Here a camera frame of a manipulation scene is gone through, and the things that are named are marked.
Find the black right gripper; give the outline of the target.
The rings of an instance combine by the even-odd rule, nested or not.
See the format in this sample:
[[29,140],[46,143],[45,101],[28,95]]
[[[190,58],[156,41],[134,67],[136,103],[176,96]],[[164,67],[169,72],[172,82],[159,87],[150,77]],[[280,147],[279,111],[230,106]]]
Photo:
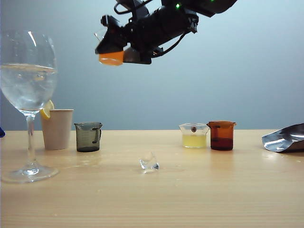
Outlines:
[[161,57],[175,48],[188,33],[196,33],[198,15],[183,7],[161,7],[125,27],[111,15],[103,15],[104,26],[95,32],[99,43],[95,54],[124,51],[125,63],[151,64],[153,58]]

